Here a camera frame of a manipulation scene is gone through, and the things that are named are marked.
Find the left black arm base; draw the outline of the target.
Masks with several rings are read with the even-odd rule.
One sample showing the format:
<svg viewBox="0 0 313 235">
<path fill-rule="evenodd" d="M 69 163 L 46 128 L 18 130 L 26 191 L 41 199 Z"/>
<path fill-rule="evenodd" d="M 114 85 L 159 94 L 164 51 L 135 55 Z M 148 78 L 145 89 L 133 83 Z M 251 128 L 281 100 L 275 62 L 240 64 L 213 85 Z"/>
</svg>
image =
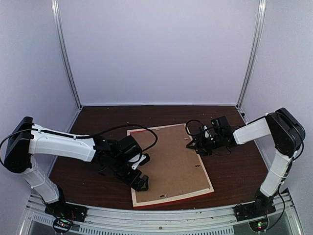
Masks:
<svg viewBox="0 0 313 235">
<path fill-rule="evenodd" d="M 65 201 L 64 192 L 60 186 L 57 186 L 59 198 L 56 202 L 45 202 L 45 213 L 58 218 L 84 222 L 87 215 L 87 207 L 79 206 Z"/>
</svg>

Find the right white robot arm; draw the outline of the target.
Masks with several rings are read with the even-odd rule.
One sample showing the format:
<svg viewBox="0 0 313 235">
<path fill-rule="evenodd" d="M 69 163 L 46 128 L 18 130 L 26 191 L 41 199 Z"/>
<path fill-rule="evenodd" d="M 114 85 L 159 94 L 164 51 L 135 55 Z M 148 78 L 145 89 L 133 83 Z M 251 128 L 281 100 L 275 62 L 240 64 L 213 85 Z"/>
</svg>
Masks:
<svg viewBox="0 0 313 235">
<path fill-rule="evenodd" d="M 186 131 L 191 141 L 186 145 L 201 156 L 212 155 L 218 148 L 234 148 L 270 136 L 275 154 L 265 180 L 251 204 L 251 212 L 261 216 L 269 209 L 274 197 L 289 174 L 292 163 L 304 150 L 306 132 L 300 122 L 284 107 L 242 126 L 231 125 L 226 116 L 211 120 L 211 126 L 201 124 L 196 134 Z"/>
</svg>

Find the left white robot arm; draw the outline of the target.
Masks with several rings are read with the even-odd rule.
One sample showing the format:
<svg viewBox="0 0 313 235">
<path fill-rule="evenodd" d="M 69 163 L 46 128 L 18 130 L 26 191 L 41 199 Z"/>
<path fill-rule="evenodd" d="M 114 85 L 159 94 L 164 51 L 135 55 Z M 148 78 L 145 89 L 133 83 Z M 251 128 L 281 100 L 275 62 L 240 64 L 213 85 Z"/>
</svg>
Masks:
<svg viewBox="0 0 313 235">
<path fill-rule="evenodd" d="M 48 179 L 33 155 L 55 155 L 96 163 L 109 168 L 118 179 L 136 191 L 149 188 L 149 177 L 142 175 L 138 166 L 150 158 L 132 136 L 116 141 L 106 140 L 101 135 L 63 133 L 43 128 L 34 124 L 31 117 L 24 117 L 5 141 L 4 167 L 22 175 L 59 217 L 68 216 L 70 206 L 65 203 L 60 187 Z"/>
</svg>

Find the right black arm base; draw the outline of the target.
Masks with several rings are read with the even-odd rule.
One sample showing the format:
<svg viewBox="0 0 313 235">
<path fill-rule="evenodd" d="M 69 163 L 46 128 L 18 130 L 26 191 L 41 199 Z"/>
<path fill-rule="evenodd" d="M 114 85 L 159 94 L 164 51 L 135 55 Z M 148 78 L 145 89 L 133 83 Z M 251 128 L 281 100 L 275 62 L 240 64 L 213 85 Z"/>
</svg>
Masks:
<svg viewBox="0 0 313 235">
<path fill-rule="evenodd" d="M 254 202 L 238 204 L 233 208 L 237 221 L 249 220 L 276 212 L 273 204 L 276 194 L 275 192 L 274 195 L 267 197 L 258 189 L 254 196 Z"/>
</svg>

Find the left circuit board with leds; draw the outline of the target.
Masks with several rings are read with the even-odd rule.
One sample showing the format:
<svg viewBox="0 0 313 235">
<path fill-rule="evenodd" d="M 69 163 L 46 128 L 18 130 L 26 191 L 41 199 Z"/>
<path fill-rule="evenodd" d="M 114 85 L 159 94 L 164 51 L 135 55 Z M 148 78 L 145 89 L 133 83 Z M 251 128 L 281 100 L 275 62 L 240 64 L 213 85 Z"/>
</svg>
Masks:
<svg viewBox="0 0 313 235">
<path fill-rule="evenodd" d="M 57 233 L 67 233 L 73 226 L 71 221 L 66 219 L 56 218 L 52 223 L 52 228 Z"/>
</svg>

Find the circuit board with leds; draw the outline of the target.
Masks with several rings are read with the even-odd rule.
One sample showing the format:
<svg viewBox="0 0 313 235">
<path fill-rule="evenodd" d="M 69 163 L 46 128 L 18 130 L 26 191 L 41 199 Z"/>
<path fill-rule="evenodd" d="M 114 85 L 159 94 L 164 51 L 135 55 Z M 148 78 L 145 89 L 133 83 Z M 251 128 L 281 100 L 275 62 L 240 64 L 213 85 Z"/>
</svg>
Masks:
<svg viewBox="0 0 313 235">
<path fill-rule="evenodd" d="M 66 219 L 56 218 L 52 223 L 52 228 L 57 233 L 67 233 L 73 226 L 71 221 Z"/>
<path fill-rule="evenodd" d="M 256 220 L 250 221 L 249 227 L 252 231 L 260 233 L 268 228 L 268 221 L 265 220 Z"/>
</svg>

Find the right circuit board with leds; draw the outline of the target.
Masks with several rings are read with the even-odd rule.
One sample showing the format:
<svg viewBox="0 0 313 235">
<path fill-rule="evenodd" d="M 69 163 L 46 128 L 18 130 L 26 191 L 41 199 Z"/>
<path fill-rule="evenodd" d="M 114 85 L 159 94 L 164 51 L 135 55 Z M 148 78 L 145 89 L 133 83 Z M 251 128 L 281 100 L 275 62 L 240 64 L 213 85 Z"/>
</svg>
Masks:
<svg viewBox="0 0 313 235">
<path fill-rule="evenodd" d="M 250 221 L 249 227 L 252 231 L 260 233 L 268 228 L 268 221 L 265 220 L 256 220 Z"/>
</svg>

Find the front aluminium rail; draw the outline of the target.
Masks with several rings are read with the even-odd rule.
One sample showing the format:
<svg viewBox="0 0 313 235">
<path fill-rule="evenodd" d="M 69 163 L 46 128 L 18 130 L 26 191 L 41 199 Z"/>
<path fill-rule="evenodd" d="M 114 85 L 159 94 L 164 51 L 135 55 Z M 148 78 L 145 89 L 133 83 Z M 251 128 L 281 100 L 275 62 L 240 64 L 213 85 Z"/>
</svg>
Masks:
<svg viewBox="0 0 313 235">
<path fill-rule="evenodd" d="M 84 222 L 74 222 L 65 235 L 304 235 L 299 216 L 288 191 L 274 199 L 276 212 L 264 217 L 269 220 L 266 233 L 250 227 L 257 219 L 237 220 L 236 205 L 208 209 L 177 211 L 135 211 L 86 206 Z M 59 235 L 52 228 L 54 217 L 45 213 L 40 196 L 31 194 L 22 217 L 18 235 Z"/>
</svg>

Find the left aluminium corner post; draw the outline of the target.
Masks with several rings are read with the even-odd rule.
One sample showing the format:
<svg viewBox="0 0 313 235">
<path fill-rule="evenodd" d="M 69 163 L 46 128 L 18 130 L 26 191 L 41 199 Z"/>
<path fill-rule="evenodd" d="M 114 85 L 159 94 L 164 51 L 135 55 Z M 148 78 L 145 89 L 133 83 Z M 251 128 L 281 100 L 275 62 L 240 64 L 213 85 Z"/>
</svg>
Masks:
<svg viewBox="0 0 313 235">
<path fill-rule="evenodd" d="M 73 74 L 72 74 L 72 69 L 70 66 L 69 62 L 69 56 L 67 53 L 67 48 L 66 48 L 66 43 L 65 43 L 65 38 L 64 38 L 64 32 L 63 32 L 63 27 L 62 27 L 62 20 L 61 20 L 61 14 L 60 14 L 60 8 L 59 8 L 59 1 L 58 0 L 52 0 L 51 1 L 51 6 L 52 6 L 52 13 L 56 25 L 56 30 L 57 30 L 57 35 L 58 35 L 58 40 L 59 40 L 59 46 L 61 50 L 61 55 L 62 55 L 62 61 L 64 64 L 67 80 L 69 83 L 69 87 L 71 90 L 71 93 L 73 95 L 75 104 L 77 108 L 80 110 L 82 109 L 82 104 L 77 92 L 77 88 L 74 82 Z"/>
</svg>

